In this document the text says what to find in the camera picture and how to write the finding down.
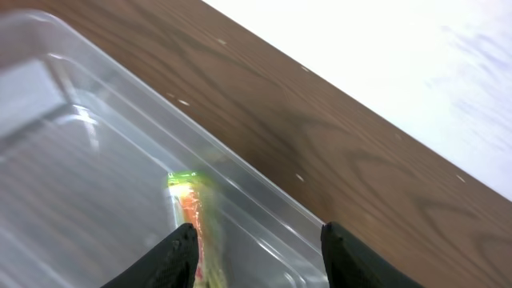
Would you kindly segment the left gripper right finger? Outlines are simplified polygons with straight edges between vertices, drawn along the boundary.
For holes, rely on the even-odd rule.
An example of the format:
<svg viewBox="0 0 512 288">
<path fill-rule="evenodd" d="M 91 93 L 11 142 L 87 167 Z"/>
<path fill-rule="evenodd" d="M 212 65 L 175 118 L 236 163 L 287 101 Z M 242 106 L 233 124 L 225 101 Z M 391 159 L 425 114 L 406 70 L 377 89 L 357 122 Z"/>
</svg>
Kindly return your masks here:
<svg viewBox="0 0 512 288">
<path fill-rule="evenodd" d="M 422 288 L 336 222 L 320 239 L 330 288 Z"/>
</svg>

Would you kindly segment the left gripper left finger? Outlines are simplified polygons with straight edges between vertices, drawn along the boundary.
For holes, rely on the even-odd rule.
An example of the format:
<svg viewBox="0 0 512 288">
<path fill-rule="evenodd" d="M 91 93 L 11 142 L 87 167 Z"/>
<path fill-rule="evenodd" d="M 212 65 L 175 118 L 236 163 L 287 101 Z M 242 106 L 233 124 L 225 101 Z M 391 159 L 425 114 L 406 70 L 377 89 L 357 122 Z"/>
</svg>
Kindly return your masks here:
<svg viewBox="0 0 512 288">
<path fill-rule="evenodd" d="M 198 260 L 198 233 L 184 223 L 102 288 L 192 288 Z"/>
</svg>

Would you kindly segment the green orange snack wrapper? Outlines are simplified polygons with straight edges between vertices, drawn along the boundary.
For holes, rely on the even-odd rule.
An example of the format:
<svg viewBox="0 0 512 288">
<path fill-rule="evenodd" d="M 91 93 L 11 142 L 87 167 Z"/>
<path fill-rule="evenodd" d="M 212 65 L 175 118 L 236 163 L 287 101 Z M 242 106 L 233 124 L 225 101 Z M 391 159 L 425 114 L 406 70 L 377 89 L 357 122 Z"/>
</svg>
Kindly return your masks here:
<svg viewBox="0 0 512 288">
<path fill-rule="evenodd" d="M 223 231 L 209 181 L 199 172 L 183 171 L 168 173 L 166 183 L 175 222 L 190 223 L 197 231 L 198 266 L 194 286 L 226 287 L 222 264 Z"/>
</svg>

